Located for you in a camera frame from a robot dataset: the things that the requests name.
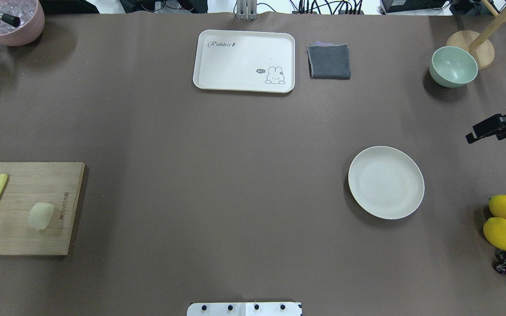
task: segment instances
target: wooden cutting board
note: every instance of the wooden cutting board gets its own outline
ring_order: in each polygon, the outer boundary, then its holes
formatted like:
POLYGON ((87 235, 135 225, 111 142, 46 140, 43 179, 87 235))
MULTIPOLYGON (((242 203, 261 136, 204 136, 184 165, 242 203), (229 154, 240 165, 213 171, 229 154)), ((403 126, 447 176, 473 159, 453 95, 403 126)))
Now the wooden cutting board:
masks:
POLYGON ((0 197, 0 255, 66 255, 76 218, 82 162, 0 162, 9 178, 0 197), (54 204, 48 228, 29 225, 37 202, 54 204))

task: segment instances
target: cable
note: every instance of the cable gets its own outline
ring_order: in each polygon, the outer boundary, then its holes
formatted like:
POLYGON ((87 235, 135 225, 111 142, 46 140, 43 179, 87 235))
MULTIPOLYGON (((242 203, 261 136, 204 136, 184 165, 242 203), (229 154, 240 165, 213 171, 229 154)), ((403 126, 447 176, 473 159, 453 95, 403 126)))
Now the cable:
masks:
POLYGON ((448 8, 448 6, 450 6, 450 1, 448 2, 448 4, 446 6, 443 6, 442 8, 433 8, 430 6, 430 4, 428 4, 427 2, 425 2, 425 0, 421 0, 421 2, 423 2, 424 4, 426 4, 431 10, 435 10, 435 11, 442 11, 446 8, 448 8))
POLYGON ((181 4, 179 4, 178 2, 177 2, 177 5, 179 6, 178 8, 174 8, 174 7, 167 6, 167 1, 168 1, 168 0, 163 0, 163 2, 165 2, 165 6, 166 6, 167 8, 170 8, 170 9, 173 9, 173 10, 186 10, 186 11, 187 11, 187 9, 185 9, 185 8, 181 7, 181 4))
POLYGON ((329 4, 329 2, 327 0, 324 0, 324 1, 327 4, 327 7, 329 8, 329 13, 331 13, 331 4, 329 4))
MULTIPOLYGON (((314 14, 314 7, 317 5, 317 3, 318 3, 317 0, 313 0, 311 2, 311 10, 310 10, 311 14, 314 14)), ((317 9, 318 9, 318 13, 321 14, 322 11, 319 8, 317 8, 317 9)))
POLYGON ((273 7, 269 6, 268 4, 266 4, 265 2, 261 2, 260 4, 257 4, 257 6, 260 6, 261 4, 265 4, 265 6, 271 8, 271 10, 273 10, 273 12, 277 12, 277 10, 275 10, 273 7))
POLYGON ((290 4, 292 5, 292 7, 294 8, 294 10, 298 10, 298 7, 294 4, 294 2, 292 0, 289 0, 290 1, 290 4))
POLYGON ((167 5, 167 2, 166 1, 160 1, 160 4, 163 4, 163 6, 161 8, 159 8, 159 9, 153 10, 153 11, 152 10, 147 10, 147 8, 145 8, 143 4, 140 4, 140 6, 142 7, 143 10, 145 10, 147 12, 152 12, 153 13, 153 12, 158 12, 159 10, 165 8, 165 6, 167 5))
POLYGON ((347 10, 352 6, 350 4, 349 1, 347 0, 342 0, 342 1, 334 1, 334 2, 341 2, 341 4, 338 4, 336 7, 335 7, 335 10, 333 10, 333 12, 331 12, 331 14, 335 14, 335 12, 337 12, 337 10, 339 10, 339 14, 341 14, 341 8, 343 7, 343 4, 347 4, 347 10))
POLYGON ((353 2, 354 2, 354 5, 353 5, 353 8, 351 8, 351 12, 349 14, 355 14, 355 11, 357 10, 357 6, 358 6, 357 0, 353 0, 353 2))
MULTIPOLYGON (((335 10, 330 11, 329 14, 335 14, 334 12, 337 12, 337 9, 339 8, 340 4, 346 4, 347 8, 350 7, 351 10, 355 10, 356 9, 356 8, 353 7, 353 5, 348 0, 336 0, 336 1, 331 1, 331 2, 326 1, 325 4, 317 5, 317 6, 314 7, 314 9, 317 9, 318 11, 320 11, 319 8, 326 7, 326 6, 328 6, 328 4, 338 4, 335 7, 335 10)), ((362 6, 362 0, 359 0, 358 6, 359 6, 359 12, 360 12, 360 9, 361 9, 361 6, 362 6)), ((305 13, 309 13, 310 11, 311 11, 311 8, 308 8, 308 7, 304 6, 304 1, 300 0, 300 2, 298 4, 298 13, 299 14, 305 14, 305 13)))

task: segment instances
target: black cable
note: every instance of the black cable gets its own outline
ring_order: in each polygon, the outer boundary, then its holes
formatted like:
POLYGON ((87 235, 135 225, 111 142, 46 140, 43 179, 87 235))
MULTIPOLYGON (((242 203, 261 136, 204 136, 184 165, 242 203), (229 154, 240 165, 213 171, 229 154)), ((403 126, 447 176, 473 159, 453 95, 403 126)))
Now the black cable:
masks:
POLYGON ((331 13, 331 4, 329 4, 329 2, 327 0, 324 0, 325 3, 327 4, 327 7, 329 8, 329 13, 331 13))
POLYGON ((430 6, 430 4, 428 4, 427 2, 425 2, 425 0, 421 0, 421 2, 423 2, 431 10, 435 10, 435 11, 441 11, 441 10, 444 10, 444 9, 448 8, 448 6, 450 6, 450 1, 448 2, 448 4, 446 6, 443 6, 442 8, 433 8, 432 6, 430 6))
POLYGON ((153 11, 152 11, 152 10, 147 10, 147 8, 146 8, 146 7, 144 7, 144 5, 143 5, 143 4, 140 4, 140 6, 142 7, 142 9, 143 9, 143 10, 145 10, 145 11, 147 11, 147 12, 152 12, 152 13, 153 13, 153 12, 158 12, 159 10, 161 10, 161 9, 165 8, 165 6, 167 5, 167 2, 166 2, 166 1, 160 1, 160 2, 159 2, 159 4, 160 4, 160 5, 161 5, 161 4, 163 4, 163 6, 162 6, 161 8, 159 8, 159 9, 157 9, 157 10, 153 10, 153 11))
POLYGON ((289 0, 290 1, 290 4, 292 5, 292 7, 294 8, 294 10, 298 10, 298 7, 294 4, 294 2, 292 0, 289 0))
MULTIPOLYGON (((311 10, 310 10, 310 13, 311 13, 311 14, 314 14, 314 7, 315 7, 316 5, 317 5, 317 0, 313 0, 313 1, 311 2, 311 10)), ((317 8, 317 9, 318 9, 318 13, 319 13, 319 14, 321 14, 321 13, 322 13, 322 11, 321 11, 319 8, 317 8)))
POLYGON ((277 12, 277 10, 275 10, 273 7, 269 6, 268 4, 266 4, 265 2, 261 2, 260 4, 257 4, 257 6, 260 6, 261 4, 265 4, 265 6, 271 8, 271 10, 273 10, 273 12, 277 12))
MULTIPOLYGON (((336 0, 336 1, 329 2, 329 4, 339 4, 339 3, 346 3, 346 4, 348 4, 349 1, 348 0, 336 0)), ((327 4, 321 4, 321 5, 315 6, 314 9, 325 7, 325 6, 327 6, 327 4)), ((299 6, 298 13, 299 14, 309 13, 309 10, 310 10, 310 8, 305 8, 305 7, 299 6)))
POLYGON ((357 0, 353 0, 353 2, 354 2, 353 8, 351 8, 351 12, 349 14, 355 14, 355 10, 357 10, 358 6, 357 0))
POLYGON ((350 2, 346 2, 347 5, 345 7, 345 14, 351 14, 353 12, 353 5, 350 2))
POLYGON ((174 8, 174 7, 170 7, 170 6, 167 6, 167 1, 165 1, 165 6, 167 8, 170 8, 170 9, 173 9, 173 10, 181 10, 182 8, 174 8))
POLYGON ((349 3, 349 1, 347 0, 342 0, 342 1, 333 1, 333 2, 330 2, 330 4, 334 3, 334 2, 341 2, 341 4, 338 4, 336 7, 335 7, 335 10, 333 10, 333 12, 331 14, 335 14, 335 12, 337 12, 337 10, 339 10, 339 14, 341 14, 341 9, 339 9, 340 7, 343 6, 343 4, 347 4, 347 9, 349 8, 349 6, 351 5, 349 3))

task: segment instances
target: white tray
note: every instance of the white tray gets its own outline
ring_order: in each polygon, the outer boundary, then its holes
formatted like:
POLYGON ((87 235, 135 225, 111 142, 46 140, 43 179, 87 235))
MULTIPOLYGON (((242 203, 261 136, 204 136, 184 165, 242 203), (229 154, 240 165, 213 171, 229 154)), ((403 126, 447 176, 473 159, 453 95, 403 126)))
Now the white tray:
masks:
POLYGON ((294 56, 290 34, 205 30, 192 81, 207 90, 286 93, 294 88, 294 56))

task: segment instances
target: green bowl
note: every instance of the green bowl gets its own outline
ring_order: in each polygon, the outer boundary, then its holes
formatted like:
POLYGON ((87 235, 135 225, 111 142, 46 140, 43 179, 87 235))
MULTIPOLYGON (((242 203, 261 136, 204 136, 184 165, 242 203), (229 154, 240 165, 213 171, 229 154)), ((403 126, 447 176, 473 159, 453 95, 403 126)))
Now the green bowl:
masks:
POLYGON ((462 48, 444 46, 432 55, 429 72, 441 86, 456 88, 476 78, 477 63, 472 55, 462 48))

